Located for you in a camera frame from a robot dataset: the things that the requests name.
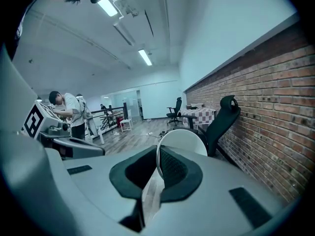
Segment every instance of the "brick wall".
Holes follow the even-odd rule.
[[[299,24],[199,82],[188,103],[219,110],[235,95],[242,111],[219,145],[240,168],[290,202],[315,168],[315,49]]]

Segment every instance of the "checkered tablecloth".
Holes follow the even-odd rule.
[[[194,129],[198,129],[197,126],[204,124],[209,126],[215,119],[215,111],[210,108],[198,108],[198,109],[182,109],[180,110],[182,115],[196,116],[197,119],[192,119]],[[188,118],[183,118],[183,124],[185,127],[189,127]]]

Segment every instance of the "white ceiling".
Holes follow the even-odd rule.
[[[154,38],[144,46],[129,46],[113,27],[119,16],[109,17],[90,0],[77,5],[62,0],[38,0],[24,19],[13,62],[37,94],[53,89],[74,90],[77,85],[87,81],[91,84],[95,77],[99,80],[112,72],[121,71],[123,76],[126,69],[154,70],[138,54],[141,48],[152,53],[150,59],[155,67],[177,66],[189,0],[126,0],[126,3],[147,12]]]

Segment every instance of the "office chair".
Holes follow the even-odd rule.
[[[175,123],[175,126],[177,126],[177,122],[181,122],[183,123],[181,120],[178,120],[177,117],[181,117],[178,115],[179,110],[181,109],[181,105],[182,105],[182,98],[178,97],[177,101],[176,101],[176,108],[172,108],[172,107],[168,107],[170,113],[166,114],[167,117],[172,118],[172,120],[170,120],[167,125],[171,122]]]
[[[217,144],[219,138],[232,126],[237,117],[240,115],[241,108],[238,106],[237,101],[234,99],[234,95],[229,95],[220,101],[221,109],[218,112],[216,118],[208,126],[207,130],[204,131],[198,126],[198,129],[184,128],[184,127],[175,127],[174,129],[186,129],[189,130],[203,141],[208,156],[214,156],[217,149]],[[189,122],[192,124],[192,119],[196,118],[195,116],[186,116],[189,119]]]

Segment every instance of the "white t-shirt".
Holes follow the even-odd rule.
[[[72,95],[71,93],[65,93],[64,104],[67,110],[72,109],[73,111],[70,127],[76,127],[83,124],[83,109],[80,108],[80,103],[78,102],[78,99],[74,97],[74,95]]]

